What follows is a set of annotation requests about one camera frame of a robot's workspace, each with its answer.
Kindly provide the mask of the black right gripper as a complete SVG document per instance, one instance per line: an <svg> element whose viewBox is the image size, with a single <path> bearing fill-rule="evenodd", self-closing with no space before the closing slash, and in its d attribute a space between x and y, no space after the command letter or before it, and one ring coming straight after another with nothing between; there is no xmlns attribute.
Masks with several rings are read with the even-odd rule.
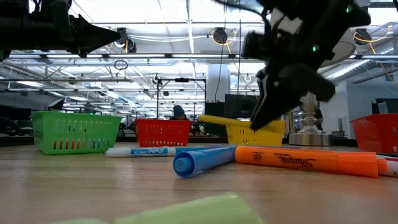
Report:
<svg viewBox="0 0 398 224"><path fill-rule="evenodd" d="M256 74L260 95L251 115L253 130L298 107L307 93L330 101L335 85L316 70L335 56L333 49L349 28L371 23L368 12L350 0L259 3L274 21L264 22L263 34L245 36L242 57L267 61L270 70L279 71L263 68Z"/></svg>

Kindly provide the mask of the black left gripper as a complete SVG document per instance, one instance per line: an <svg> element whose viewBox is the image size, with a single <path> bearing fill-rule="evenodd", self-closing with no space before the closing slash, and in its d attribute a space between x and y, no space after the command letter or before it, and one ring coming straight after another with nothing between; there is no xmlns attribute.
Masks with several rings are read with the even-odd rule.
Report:
<svg viewBox="0 0 398 224"><path fill-rule="evenodd" d="M66 50L86 57L121 38L117 31L94 26L81 15L69 15L72 0L33 0L29 14L29 50Z"/></svg>

